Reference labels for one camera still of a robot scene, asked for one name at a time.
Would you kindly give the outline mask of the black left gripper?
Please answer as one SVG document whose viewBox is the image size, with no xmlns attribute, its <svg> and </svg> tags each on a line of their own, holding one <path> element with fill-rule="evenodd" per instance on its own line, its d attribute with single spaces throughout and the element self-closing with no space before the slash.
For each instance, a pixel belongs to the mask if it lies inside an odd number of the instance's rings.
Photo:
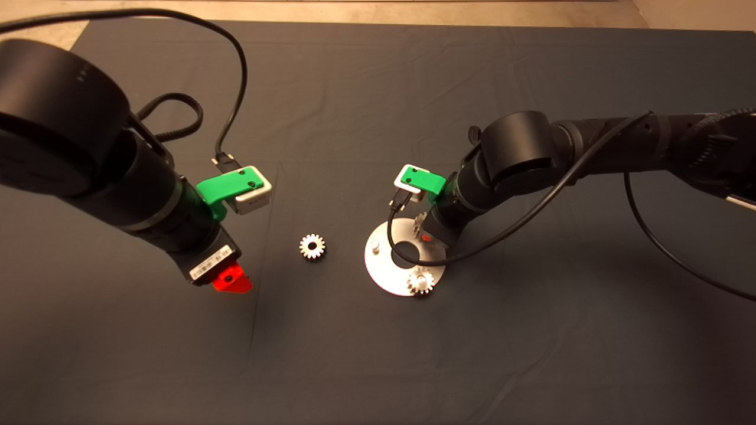
<svg viewBox="0 0 756 425">
<path fill-rule="evenodd" d="M 186 180 L 179 180 L 171 211 L 139 232 L 141 239 L 168 254 L 188 283 L 213 282 L 217 292 L 244 294 L 253 282 L 237 263 L 242 250 Z"/>
</svg>

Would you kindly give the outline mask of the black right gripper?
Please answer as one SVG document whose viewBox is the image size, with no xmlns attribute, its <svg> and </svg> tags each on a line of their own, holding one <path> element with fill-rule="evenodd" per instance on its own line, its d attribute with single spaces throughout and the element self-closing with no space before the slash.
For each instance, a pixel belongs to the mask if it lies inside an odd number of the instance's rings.
<svg viewBox="0 0 756 425">
<path fill-rule="evenodd" d="M 465 227 L 475 218 L 476 210 L 467 205 L 459 193 L 457 177 L 451 176 L 425 215 L 423 234 L 419 239 L 450 249 L 456 245 Z"/>
</svg>

